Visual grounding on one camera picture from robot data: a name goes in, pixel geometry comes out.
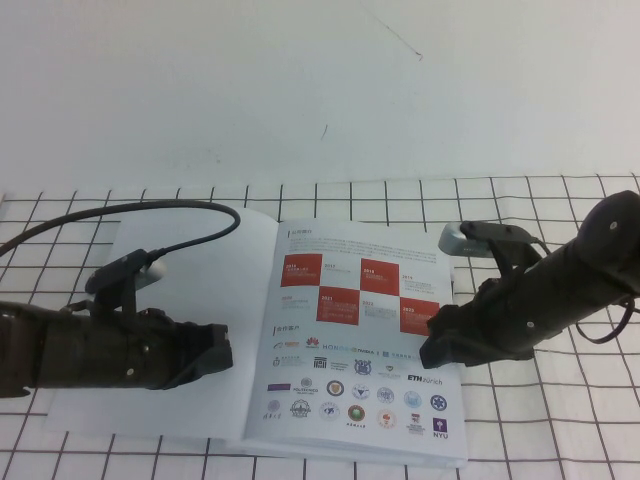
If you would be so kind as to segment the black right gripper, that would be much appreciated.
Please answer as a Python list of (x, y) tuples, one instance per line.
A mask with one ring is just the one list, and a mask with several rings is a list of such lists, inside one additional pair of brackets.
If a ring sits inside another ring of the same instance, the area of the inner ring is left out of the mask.
[(526, 323), (533, 317), (538, 293), (539, 280), (522, 276), (491, 282), (461, 306), (442, 306), (427, 321), (429, 336), (419, 350), (422, 367), (532, 359)]

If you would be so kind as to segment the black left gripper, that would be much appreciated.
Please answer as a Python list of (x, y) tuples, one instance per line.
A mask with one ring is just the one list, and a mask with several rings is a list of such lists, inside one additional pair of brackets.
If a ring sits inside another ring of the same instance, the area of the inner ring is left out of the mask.
[(174, 389), (234, 365), (227, 325), (180, 323), (150, 309), (123, 315), (119, 326), (127, 338), (124, 388)]

